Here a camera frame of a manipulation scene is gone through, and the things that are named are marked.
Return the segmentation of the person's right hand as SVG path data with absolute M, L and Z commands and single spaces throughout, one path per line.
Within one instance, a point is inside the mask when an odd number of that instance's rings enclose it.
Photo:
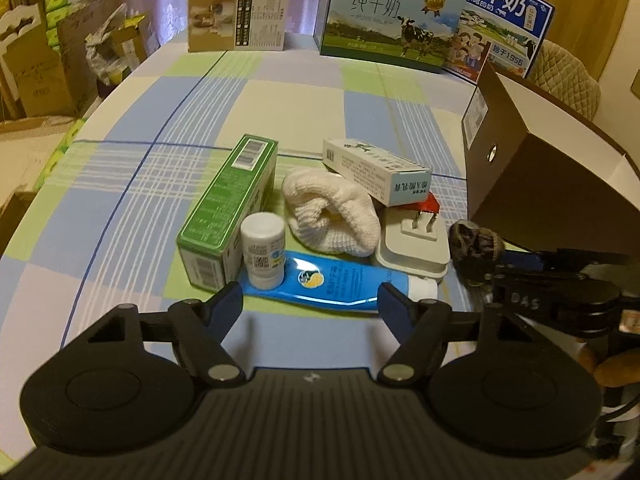
M 578 352 L 577 361 L 588 370 L 601 387 L 618 388 L 640 382 L 638 350 L 611 356 L 600 363 L 596 354 L 587 346 L 583 346 Z

